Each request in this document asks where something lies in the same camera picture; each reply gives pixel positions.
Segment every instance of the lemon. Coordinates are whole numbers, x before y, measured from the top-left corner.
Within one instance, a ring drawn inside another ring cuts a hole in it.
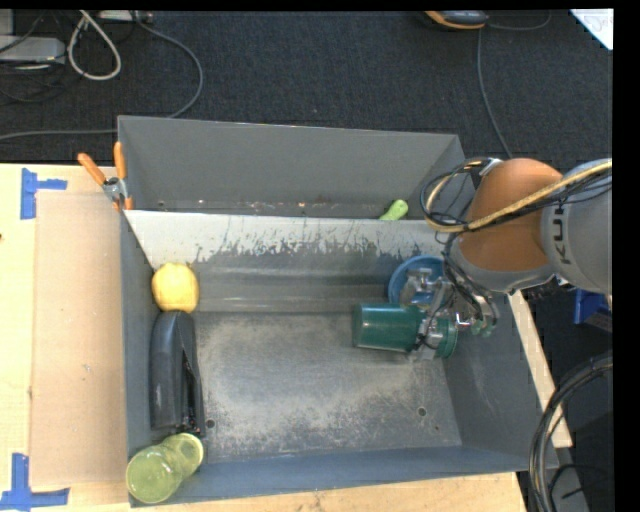
[[[200,286],[193,270],[184,263],[165,263],[151,278],[151,291],[163,311],[191,313],[200,299]]]

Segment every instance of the cardboard surface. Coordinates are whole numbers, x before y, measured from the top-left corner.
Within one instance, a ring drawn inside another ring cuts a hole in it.
[[[124,483],[78,484],[66,507],[46,512],[125,512]],[[331,491],[145,507],[145,512],[526,512],[513,473]]]
[[[20,170],[0,166],[0,491],[29,435],[35,235],[33,221],[20,220]]]
[[[126,468],[118,214],[102,194],[38,197],[30,451],[34,485]]]

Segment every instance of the black wire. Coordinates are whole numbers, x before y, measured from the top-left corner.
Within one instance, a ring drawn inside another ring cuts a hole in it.
[[[173,39],[172,37],[166,36],[161,32],[153,30],[147,27],[144,23],[140,21],[138,21],[138,24],[146,31],[160,37],[161,39],[164,39],[165,41],[168,41],[178,46],[180,49],[185,51],[187,55],[191,57],[191,59],[193,60],[193,62],[195,63],[198,69],[198,87],[196,89],[195,94],[182,108],[180,108],[173,114],[167,116],[167,118],[170,118],[170,119],[176,118],[184,114],[187,110],[189,110],[193,106],[193,104],[198,100],[198,98],[200,97],[200,94],[202,93],[202,88],[204,85],[204,71],[202,70],[202,65],[200,64],[198,57],[180,41]],[[117,131],[118,130],[114,128],[104,128],[104,129],[97,129],[97,130],[32,130],[32,131],[15,132],[15,133],[8,133],[6,135],[0,135],[0,141],[15,139],[18,137],[29,137],[34,135],[106,135],[106,134],[117,133]]]
[[[544,22],[542,22],[539,25],[535,25],[533,27],[510,27],[508,25],[495,25],[493,23],[487,23],[486,26],[490,28],[497,28],[500,30],[515,30],[515,31],[525,32],[527,30],[538,30],[540,28],[543,28],[547,26],[550,21],[551,21],[551,11],[549,11],[549,13],[547,14],[547,19]]]
[[[445,245],[445,249],[442,251],[444,274],[446,275],[447,279],[449,279],[449,281],[453,284],[453,286],[455,286],[458,293],[475,310],[477,315],[482,315],[482,310],[480,308],[480,305],[477,303],[476,299],[473,297],[473,295],[471,294],[471,292],[469,292],[467,288],[458,284],[458,277],[465,282],[465,284],[469,289],[473,290],[477,295],[480,295],[482,298],[484,298],[487,304],[489,304],[491,309],[494,311],[494,316],[497,317],[497,315],[495,314],[493,303],[492,301],[489,300],[488,293],[484,289],[482,289],[479,285],[474,283],[469,278],[469,276],[451,260],[451,257],[450,257],[451,246],[453,245],[454,240],[459,235],[460,233],[451,233]]]
[[[466,227],[469,226],[470,222],[469,221],[465,221],[459,218],[456,218],[452,215],[448,215],[446,214],[446,212],[449,210],[449,208],[451,207],[451,205],[447,208],[447,210],[445,210],[444,213],[440,213],[440,212],[430,212],[429,210],[427,210],[426,208],[426,204],[425,204],[425,194],[427,192],[427,190],[431,187],[433,187],[434,184],[439,183],[440,181],[442,181],[443,179],[449,177],[448,182],[443,186],[442,190],[439,192],[440,194],[442,194],[444,192],[444,189],[449,186],[451,184],[451,181],[453,179],[454,176],[456,176],[457,174],[459,174],[461,172],[461,170],[464,168],[464,166],[459,166],[457,167],[454,171],[452,171],[449,174],[444,174],[444,175],[440,175],[434,179],[432,179],[431,181],[429,181],[420,191],[420,196],[419,196],[419,200],[420,200],[420,207],[422,208],[423,214],[424,216],[433,221],[436,224],[442,224],[442,220],[444,218],[448,218],[450,220],[455,221],[455,223],[452,224],[447,224],[447,226],[462,226],[462,227]],[[523,217],[525,215],[528,215],[530,213],[533,213],[537,210],[540,210],[542,208],[546,208],[548,206],[552,206],[552,205],[560,205],[560,204],[575,204],[575,203],[581,203],[584,201],[590,201],[592,199],[595,199],[598,196],[601,196],[603,194],[606,194],[607,192],[609,192],[612,188],[612,184],[611,182],[607,181],[605,183],[603,183],[602,181],[605,180],[606,178],[612,176],[612,167],[608,167],[607,169],[604,169],[602,172],[593,174],[591,176],[588,176],[582,180],[570,183],[568,185],[566,185],[565,187],[563,187],[562,189],[560,189],[559,191],[550,194],[548,196],[542,197],[536,201],[534,201],[531,204],[528,204],[520,209],[518,209],[517,211],[507,214],[507,215],[503,215],[501,217],[498,217],[497,219],[494,219],[493,221],[484,224],[478,228],[474,228],[474,229],[470,229],[468,231],[480,231],[482,229],[486,229],[492,226],[497,226],[500,224],[503,224],[505,222],[509,222],[512,221],[514,219]],[[596,191],[598,189],[602,189],[600,192],[596,193],[596,194],[592,194],[589,195],[588,197],[583,197],[583,198],[579,198],[579,199],[571,199],[572,196],[576,196],[579,194],[583,194],[586,192],[593,192]]]
[[[448,307],[450,305],[453,304],[453,299],[455,297],[454,293],[449,294],[449,297],[447,298],[446,301],[442,301],[442,303],[436,308],[436,310],[431,314],[431,318],[429,319],[429,323],[427,324],[427,328],[426,328],[426,334],[420,335],[418,341],[416,342],[416,344],[413,346],[413,349],[416,350],[418,349],[420,346],[425,345],[426,347],[430,348],[431,350],[438,350],[438,346],[436,345],[435,347],[433,345],[431,345],[427,339],[429,338],[429,329],[431,329],[431,325],[433,324],[433,320],[436,317],[436,314],[438,314],[443,308]]]
[[[484,80],[482,78],[482,30],[478,30],[478,53],[476,57],[476,69],[478,72],[478,84],[480,85],[480,93],[482,94],[482,101],[484,101],[484,106],[487,109],[487,114],[489,114],[489,119],[491,120],[491,124],[493,125],[493,130],[496,132],[498,139],[500,139],[500,144],[504,148],[505,153],[508,158],[513,158],[513,154],[507,145],[507,142],[504,140],[502,135],[502,131],[498,127],[498,123],[496,122],[496,118],[493,115],[493,110],[491,109],[491,105],[489,104],[489,98],[487,97],[487,92],[484,90]]]
[[[599,472],[601,474],[603,474],[605,477],[609,477],[609,472],[606,471],[603,468],[599,468],[598,466],[590,466],[588,464],[574,464],[574,463],[570,463],[570,464],[563,464],[562,466],[560,466],[556,472],[553,475],[553,478],[551,479],[551,482],[549,482],[549,495],[552,498],[552,504],[555,510],[555,503],[553,502],[553,491],[555,489],[555,486],[557,485],[558,481],[560,480],[560,477],[564,474],[565,471],[567,471],[568,469],[580,469],[580,470],[592,470],[594,472]],[[565,493],[561,496],[561,498],[567,499],[571,496],[573,496],[574,494],[582,491],[584,489],[585,486],[581,486],[578,487],[577,489],[574,489],[573,491],[570,491],[568,493]]]
[[[558,426],[560,425],[560,423],[562,423],[562,420],[564,419],[565,415],[567,414],[567,406],[565,404],[565,409],[564,409],[564,414],[560,415],[558,417],[558,419],[556,420],[556,422],[553,424],[553,427],[551,427],[551,430],[549,430],[549,438],[551,438],[553,436],[553,434],[555,433],[555,431],[558,429]],[[549,498],[551,501],[551,507],[553,512],[556,512],[556,504],[553,501],[553,487],[556,485],[556,474],[554,474],[552,482],[549,483]]]
[[[507,26],[502,26],[502,25],[487,25],[490,28],[496,28],[496,29],[501,29],[501,30],[517,30],[517,31],[526,31],[526,30],[538,30],[541,29],[543,27],[545,27],[549,22],[551,21],[551,12],[549,12],[549,15],[547,17],[547,20],[537,26],[534,27],[507,27]],[[513,154],[511,153],[511,150],[509,149],[509,146],[507,145],[507,142],[504,138],[504,136],[502,135],[502,131],[500,130],[500,127],[498,126],[498,123],[496,121],[495,116],[493,115],[493,110],[491,109],[491,105],[489,104],[489,98],[487,96],[487,92],[485,91],[484,88],[484,79],[482,77],[482,32],[483,30],[478,30],[478,51],[477,51],[477,55],[476,55],[476,69],[477,69],[477,73],[478,73],[478,84],[480,85],[480,93],[482,94],[482,101],[484,102],[484,106],[487,110],[487,114],[489,114],[489,119],[491,120],[491,124],[493,126],[493,130],[496,132],[496,135],[498,136],[498,139],[500,139],[500,143],[502,144],[502,147],[504,148],[505,153],[507,154],[508,158],[513,158]]]
[[[24,71],[23,73],[25,73],[26,77],[29,78],[31,81],[38,83],[41,86],[41,89],[34,91],[32,93],[29,93],[23,97],[12,95],[8,93],[6,90],[0,89],[0,94],[11,99],[11,101],[0,104],[0,107],[5,107],[8,105],[12,105],[14,103],[43,103],[45,101],[52,100],[64,94],[65,92],[67,92],[69,90],[69,87],[79,83],[81,79],[81,77],[77,75],[77,78],[73,78],[69,80],[68,83],[61,83],[61,80],[62,80],[62,74],[61,74],[61,76],[57,77],[54,81],[52,81],[52,83],[45,83],[45,82],[35,80],[35,78],[32,75],[33,71]]]
[[[60,21],[59,12],[60,11],[56,9],[55,11],[53,11],[52,16],[53,21],[55,21],[56,23],[56,27],[58,27],[58,36],[60,36],[60,39],[63,41],[66,52],[67,46],[69,45],[69,39],[71,39],[71,31],[69,33],[66,33],[64,31],[64,28],[62,27],[62,23]]]
[[[204,85],[204,71],[202,70],[202,65],[200,64],[200,61],[198,60],[198,57],[196,57],[196,55],[189,48],[187,48],[184,44],[182,44],[180,41],[178,41],[176,39],[173,39],[172,37],[166,36],[164,34],[161,34],[160,32],[157,32],[157,31],[149,28],[147,25],[145,25],[140,20],[138,20],[137,23],[138,23],[138,25],[140,27],[145,29],[147,32],[150,32],[150,33],[160,37],[161,39],[164,39],[165,41],[169,41],[170,43],[173,43],[176,46],[178,46],[179,48],[181,48],[182,50],[184,50],[191,57],[191,59],[193,60],[193,62],[196,65],[196,67],[198,68],[198,88],[197,88],[196,93],[194,94],[193,98],[191,98],[191,100],[184,107],[182,107],[180,110],[178,110],[177,112],[174,112],[173,114],[168,116],[169,118],[178,117],[178,116],[184,114],[187,110],[189,110],[192,107],[192,105],[200,97],[200,93],[202,93],[202,86]]]
[[[131,19],[135,20],[135,15],[133,14],[134,11],[130,10],[129,14],[131,14]],[[113,37],[111,36],[111,34],[109,34],[109,37],[111,38],[111,41],[114,44],[122,44],[125,41],[127,41],[132,35],[133,33],[136,31],[136,28],[138,27],[137,23],[129,23],[129,22],[125,22],[126,25],[129,26],[129,30],[127,31],[127,33],[124,36],[121,36],[120,39],[113,39]]]
[[[613,370],[611,351],[592,358],[587,364],[567,375],[551,396],[540,419],[531,443],[529,455],[529,479],[533,488],[536,504],[543,512],[554,512],[553,499],[546,483],[546,450],[553,431],[549,431],[557,409],[565,404],[573,394],[585,384]]]
[[[9,44],[3,46],[0,48],[0,54],[6,52],[7,50],[10,50],[11,48],[14,48],[16,46],[18,46],[20,43],[22,43],[25,39],[27,39],[31,34],[33,34],[34,30],[36,29],[36,27],[38,26],[38,23],[40,23],[40,20],[42,20],[42,18],[44,17],[44,15],[46,14],[47,9],[43,9],[42,11],[40,11],[40,14],[38,15],[38,17],[36,18],[36,20],[31,24],[31,27],[29,27],[29,30],[27,30],[27,32],[23,35],[21,35],[20,37],[18,37],[18,39],[14,39],[12,42],[10,42]]]
[[[14,65],[10,65],[7,62],[3,62],[0,64],[0,68],[3,69],[2,72],[2,76],[21,76],[24,77],[26,79],[28,79],[30,82],[33,82],[37,85],[40,85],[42,87],[61,87],[56,85],[55,82],[52,83],[47,83],[44,82],[42,80],[39,80],[38,77],[40,77],[41,75],[39,75],[38,73],[34,73],[33,70],[25,70],[25,69],[21,69],[21,67],[18,66],[14,66]],[[55,68],[47,68],[47,69],[43,69],[41,70],[42,74],[49,74],[49,73],[54,73],[53,71],[51,71],[51,69],[55,69]]]

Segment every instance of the blue tape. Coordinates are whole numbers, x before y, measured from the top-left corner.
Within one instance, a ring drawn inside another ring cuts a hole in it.
[[[576,292],[576,303],[573,314],[573,323],[582,324],[595,313],[611,314],[606,298],[601,293],[588,292],[578,289]]]
[[[49,179],[38,181],[38,175],[22,168],[22,191],[20,197],[20,218],[34,219],[36,216],[36,192],[40,189],[66,190],[66,180]]]
[[[68,488],[52,492],[31,492],[29,457],[14,453],[11,459],[11,490],[2,492],[0,510],[30,512],[32,507],[54,507],[67,504]]]

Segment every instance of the bin floor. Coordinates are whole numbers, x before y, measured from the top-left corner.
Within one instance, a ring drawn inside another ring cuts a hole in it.
[[[194,321],[209,463],[461,444],[442,360],[354,348],[350,314]]]

